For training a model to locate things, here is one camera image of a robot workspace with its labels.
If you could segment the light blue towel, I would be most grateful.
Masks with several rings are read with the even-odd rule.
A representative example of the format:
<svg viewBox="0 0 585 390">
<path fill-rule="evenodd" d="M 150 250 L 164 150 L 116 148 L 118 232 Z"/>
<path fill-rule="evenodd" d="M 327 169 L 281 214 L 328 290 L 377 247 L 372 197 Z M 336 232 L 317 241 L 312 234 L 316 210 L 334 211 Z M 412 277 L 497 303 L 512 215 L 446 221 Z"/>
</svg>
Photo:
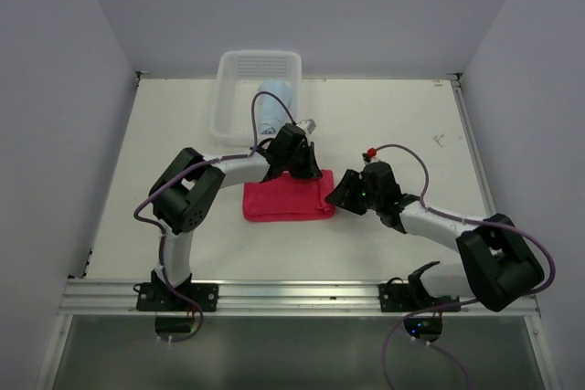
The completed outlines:
<svg viewBox="0 0 585 390">
<path fill-rule="evenodd" d="M 282 104 L 288 110 L 291 108 L 293 90 L 282 80 L 270 79 L 260 84 L 258 92 L 261 92 L 257 99 L 258 132 L 261 135 L 276 134 L 288 120 L 287 112 Z"/>
</svg>

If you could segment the white plastic basket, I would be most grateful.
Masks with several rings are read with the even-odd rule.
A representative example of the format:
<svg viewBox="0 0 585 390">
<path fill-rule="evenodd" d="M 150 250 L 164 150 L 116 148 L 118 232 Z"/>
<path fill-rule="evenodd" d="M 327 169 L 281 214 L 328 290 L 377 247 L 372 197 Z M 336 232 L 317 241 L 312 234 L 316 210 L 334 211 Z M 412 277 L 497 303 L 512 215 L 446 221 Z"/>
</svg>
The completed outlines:
<svg viewBox="0 0 585 390">
<path fill-rule="evenodd" d="M 302 59 L 283 50 L 235 50 L 222 55 L 212 100 L 209 129 L 212 137 L 230 146 L 252 144 L 252 124 L 257 123 L 253 97 L 265 80 L 286 82 L 293 92 L 288 110 L 298 117 L 301 102 Z"/>
</svg>

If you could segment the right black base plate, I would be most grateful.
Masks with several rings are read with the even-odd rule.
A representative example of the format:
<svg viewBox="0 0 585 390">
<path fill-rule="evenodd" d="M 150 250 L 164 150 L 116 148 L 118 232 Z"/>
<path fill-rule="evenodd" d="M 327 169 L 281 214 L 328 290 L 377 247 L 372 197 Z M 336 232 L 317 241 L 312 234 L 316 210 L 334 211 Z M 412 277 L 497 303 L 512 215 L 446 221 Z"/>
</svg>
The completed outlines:
<svg viewBox="0 0 585 390">
<path fill-rule="evenodd" d="M 382 312 L 413 312 L 439 306 L 447 306 L 446 311 L 461 309 L 458 297 L 433 297 L 417 280 L 398 277 L 378 284 L 378 301 Z"/>
</svg>

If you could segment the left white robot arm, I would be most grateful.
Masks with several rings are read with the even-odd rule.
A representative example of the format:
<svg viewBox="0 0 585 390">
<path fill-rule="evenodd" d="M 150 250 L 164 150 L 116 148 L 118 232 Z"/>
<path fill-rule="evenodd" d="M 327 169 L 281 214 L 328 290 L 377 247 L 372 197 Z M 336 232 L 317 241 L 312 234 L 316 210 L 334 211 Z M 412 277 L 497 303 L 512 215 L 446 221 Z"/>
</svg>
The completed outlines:
<svg viewBox="0 0 585 390">
<path fill-rule="evenodd" d="M 134 212 L 153 207 L 149 220 L 161 231 L 157 265 L 151 280 L 141 286 L 137 308 L 141 311 L 195 310 L 202 304 L 191 284 L 189 263 L 194 230 L 201 226 L 218 192 L 227 187 L 264 184 L 283 174 L 315 180 L 322 176 L 308 135 L 311 119 L 286 123 L 275 137 L 245 153 L 204 155 L 187 147 L 181 150 L 150 189 L 148 198 Z"/>
</svg>

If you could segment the aluminium mounting rail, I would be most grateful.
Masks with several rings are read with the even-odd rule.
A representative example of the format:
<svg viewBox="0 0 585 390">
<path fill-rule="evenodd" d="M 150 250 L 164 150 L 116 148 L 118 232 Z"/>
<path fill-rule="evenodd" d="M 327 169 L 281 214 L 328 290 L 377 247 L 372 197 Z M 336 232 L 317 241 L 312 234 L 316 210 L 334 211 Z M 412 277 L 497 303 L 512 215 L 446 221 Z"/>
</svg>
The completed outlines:
<svg viewBox="0 0 585 390">
<path fill-rule="evenodd" d="M 60 315 L 134 315 L 139 312 L 139 279 L 70 279 Z M 207 316 L 219 317 L 383 317 L 377 281 L 211 280 L 198 301 Z"/>
</svg>

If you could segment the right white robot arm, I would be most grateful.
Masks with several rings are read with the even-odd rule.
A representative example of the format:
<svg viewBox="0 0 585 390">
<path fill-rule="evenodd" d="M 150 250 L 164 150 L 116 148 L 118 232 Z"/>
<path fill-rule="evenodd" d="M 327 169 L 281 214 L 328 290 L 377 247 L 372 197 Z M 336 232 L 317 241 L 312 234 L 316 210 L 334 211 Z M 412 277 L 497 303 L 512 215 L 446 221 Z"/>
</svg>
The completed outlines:
<svg viewBox="0 0 585 390">
<path fill-rule="evenodd" d="M 384 285 L 383 293 L 405 308 L 424 311 L 471 297 L 490 311 L 501 311 L 545 279 L 536 256 L 507 216 L 457 221 L 452 214 L 434 214 L 418 196 L 401 191 L 388 163 L 368 163 L 360 172 L 347 170 L 325 200 L 360 216 L 372 210 L 384 226 L 458 253 L 457 263 L 428 262 L 405 282 L 391 279 Z"/>
</svg>

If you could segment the pink towel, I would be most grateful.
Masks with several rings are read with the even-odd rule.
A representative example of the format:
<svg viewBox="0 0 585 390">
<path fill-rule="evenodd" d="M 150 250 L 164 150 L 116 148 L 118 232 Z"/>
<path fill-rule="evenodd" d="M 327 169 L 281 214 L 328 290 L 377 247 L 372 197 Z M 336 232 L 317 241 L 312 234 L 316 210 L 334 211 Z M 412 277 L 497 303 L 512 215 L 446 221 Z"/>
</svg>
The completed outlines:
<svg viewBox="0 0 585 390">
<path fill-rule="evenodd" d="M 324 169 L 319 179 L 295 179 L 289 174 L 267 183 L 246 183 L 242 213 L 257 223 L 324 220 L 335 215 L 325 198 L 334 189 L 334 173 Z"/>
</svg>

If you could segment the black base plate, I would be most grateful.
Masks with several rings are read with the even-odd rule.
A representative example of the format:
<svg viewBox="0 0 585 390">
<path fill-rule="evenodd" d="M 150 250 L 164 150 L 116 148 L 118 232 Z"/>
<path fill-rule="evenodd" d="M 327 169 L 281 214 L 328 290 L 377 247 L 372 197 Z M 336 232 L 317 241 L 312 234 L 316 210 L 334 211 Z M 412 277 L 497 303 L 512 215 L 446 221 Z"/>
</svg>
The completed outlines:
<svg viewBox="0 0 585 390">
<path fill-rule="evenodd" d="M 203 312 L 215 312 L 218 302 L 218 284 L 187 282 L 176 290 L 196 302 Z M 133 285 L 137 293 L 135 308 L 138 311 L 180 312 L 193 310 L 193 306 L 178 298 L 164 283 L 143 282 Z"/>
<path fill-rule="evenodd" d="M 417 280 L 398 277 L 378 284 L 378 301 L 382 312 L 413 312 L 439 306 L 447 306 L 446 311 L 461 309 L 458 297 L 433 297 Z"/>
</svg>

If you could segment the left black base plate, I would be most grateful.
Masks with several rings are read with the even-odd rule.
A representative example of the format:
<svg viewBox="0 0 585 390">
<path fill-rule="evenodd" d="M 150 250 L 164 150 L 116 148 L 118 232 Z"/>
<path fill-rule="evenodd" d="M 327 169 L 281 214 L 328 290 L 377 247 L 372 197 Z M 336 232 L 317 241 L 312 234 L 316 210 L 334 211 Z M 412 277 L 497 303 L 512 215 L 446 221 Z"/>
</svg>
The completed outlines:
<svg viewBox="0 0 585 390">
<path fill-rule="evenodd" d="M 187 282 L 176 290 L 196 302 L 203 312 L 215 312 L 218 302 L 218 284 Z M 193 310 L 193 306 L 178 298 L 164 283 L 143 282 L 133 285 L 137 293 L 135 308 L 138 311 L 180 312 Z"/>
</svg>

